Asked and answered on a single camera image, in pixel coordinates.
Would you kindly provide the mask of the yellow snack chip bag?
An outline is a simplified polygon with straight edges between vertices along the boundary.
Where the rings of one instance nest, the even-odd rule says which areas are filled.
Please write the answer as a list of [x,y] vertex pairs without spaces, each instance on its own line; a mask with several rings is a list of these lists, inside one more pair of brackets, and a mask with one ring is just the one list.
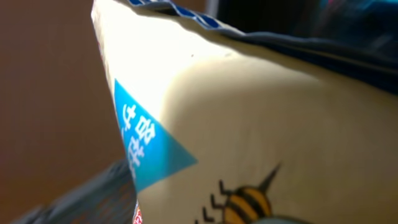
[[125,1],[91,18],[135,223],[396,223],[397,97]]

